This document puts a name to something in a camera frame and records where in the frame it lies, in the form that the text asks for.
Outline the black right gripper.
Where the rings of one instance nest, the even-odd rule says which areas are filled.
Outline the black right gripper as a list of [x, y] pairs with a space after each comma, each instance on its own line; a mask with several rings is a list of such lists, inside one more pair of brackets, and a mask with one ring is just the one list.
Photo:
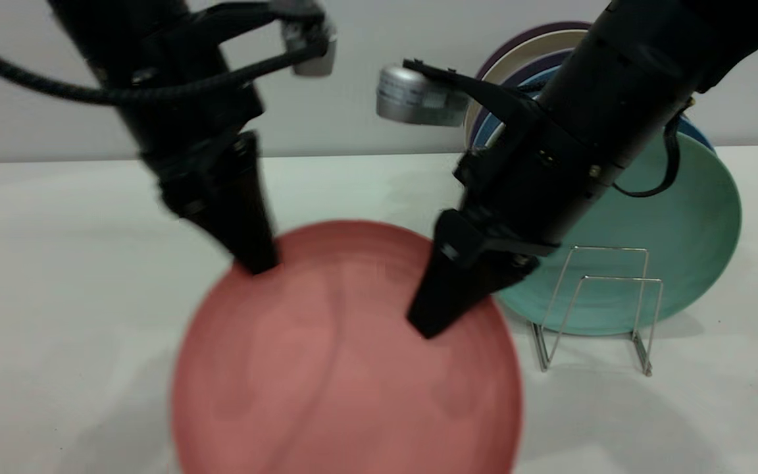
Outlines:
[[[644, 146], [640, 94], [545, 92], [530, 99], [482, 92], [475, 99], [505, 129], [493, 146], [461, 159], [455, 171], [465, 186], [461, 206], [441, 212], [434, 225], [429, 260], [408, 310], [408, 322], [426, 339], [539, 267], [538, 256], [484, 254], [486, 249], [559, 247]], [[484, 289], [474, 282], [481, 256]]]

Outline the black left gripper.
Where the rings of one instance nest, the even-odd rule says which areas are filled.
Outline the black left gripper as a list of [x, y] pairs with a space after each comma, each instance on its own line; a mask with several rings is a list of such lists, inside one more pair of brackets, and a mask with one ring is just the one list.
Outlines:
[[[257, 29], [255, 18], [266, 15], [263, 2], [223, 2], [196, 12], [186, 1], [50, 4], [100, 85], [123, 90], [188, 85], [227, 73], [220, 45]], [[213, 237], [247, 272], [278, 266], [258, 135], [241, 132], [264, 112], [254, 84], [117, 111], [171, 212]]]

